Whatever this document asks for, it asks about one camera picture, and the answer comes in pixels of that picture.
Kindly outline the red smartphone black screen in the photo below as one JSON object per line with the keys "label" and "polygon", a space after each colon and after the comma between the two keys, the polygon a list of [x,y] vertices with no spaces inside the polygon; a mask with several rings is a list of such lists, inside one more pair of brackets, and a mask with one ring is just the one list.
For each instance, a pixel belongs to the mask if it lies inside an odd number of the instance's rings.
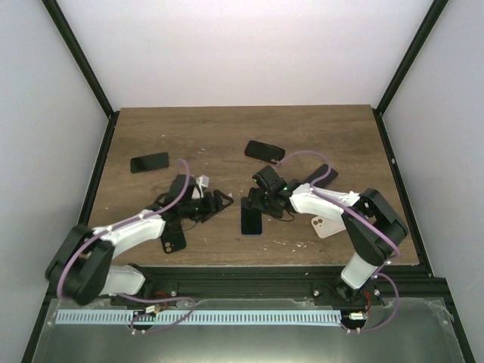
{"label": "red smartphone black screen", "polygon": [[327,164],[319,166],[311,175],[309,175],[304,182],[311,183],[316,179],[314,186],[317,188],[326,188],[334,179],[338,177],[339,173],[331,168],[328,170]]}

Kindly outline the white phone case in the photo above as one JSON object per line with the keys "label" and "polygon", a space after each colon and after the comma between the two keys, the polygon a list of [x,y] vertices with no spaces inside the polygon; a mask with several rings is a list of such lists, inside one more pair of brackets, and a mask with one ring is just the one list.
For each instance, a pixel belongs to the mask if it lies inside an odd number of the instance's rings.
{"label": "white phone case", "polygon": [[321,239],[328,238],[345,230],[342,222],[334,221],[332,219],[324,219],[320,216],[315,216],[311,220],[312,227]]}

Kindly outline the blue smartphone black screen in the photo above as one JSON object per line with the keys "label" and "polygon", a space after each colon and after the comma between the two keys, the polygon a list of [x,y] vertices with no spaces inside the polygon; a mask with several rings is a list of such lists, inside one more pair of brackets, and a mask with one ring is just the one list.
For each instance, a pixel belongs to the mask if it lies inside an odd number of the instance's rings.
{"label": "blue smartphone black screen", "polygon": [[257,209],[240,208],[240,231],[244,236],[262,234],[262,213]]}

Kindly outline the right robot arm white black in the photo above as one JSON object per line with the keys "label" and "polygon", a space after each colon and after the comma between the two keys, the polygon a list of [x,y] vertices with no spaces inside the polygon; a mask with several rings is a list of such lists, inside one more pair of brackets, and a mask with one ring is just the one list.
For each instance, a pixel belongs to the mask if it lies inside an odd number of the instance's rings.
{"label": "right robot arm white black", "polygon": [[363,295],[363,286],[393,257],[408,227],[383,195],[368,188],[362,193],[319,188],[329,172],[310,182],[285,181],[266,166],[253,175],[256,187],[248,194],[248,207],[281,218],[283,213],[329,219],[346,231],[354,254],[340,273],[335,291],[340,302],[352,305]]}

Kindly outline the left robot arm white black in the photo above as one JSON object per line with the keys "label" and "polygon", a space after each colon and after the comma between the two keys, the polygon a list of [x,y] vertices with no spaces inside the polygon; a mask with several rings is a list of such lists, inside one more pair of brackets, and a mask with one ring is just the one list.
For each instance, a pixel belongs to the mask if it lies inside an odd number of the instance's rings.
{"label": "left robot arm white black", "polygon": [[115,266],[120,254],[149,240],[159,240],[166,254],[187,246],[183,220],[204,223],[233,204],[220,190],[208,191],[205,175],[178,175],[169,190],[133,217],[108,226],[74,226],[45,271],[45,278],[61,298],[81,306],[98,296],[128,295],[147,305],[154,286],[133,265]]}

